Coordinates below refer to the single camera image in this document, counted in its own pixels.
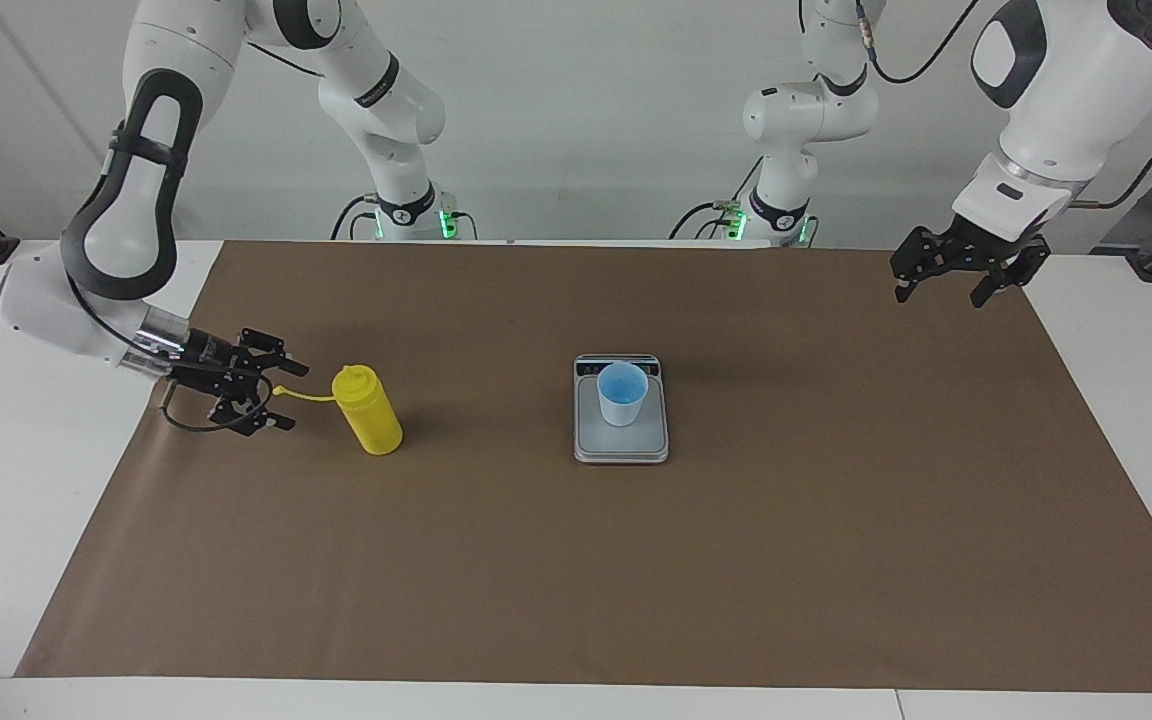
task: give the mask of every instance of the table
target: table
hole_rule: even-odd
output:
[[[179,273],[151,301],[188,314],[219,249],[183,243]],[[1152,286],[1120,259],[1052,258],[1026,293],[1152,511]],[[150,387],[0,323],[0,717],[82,719],[115,706],[128,717],[1152,719],[1152,696],[9,679]]]

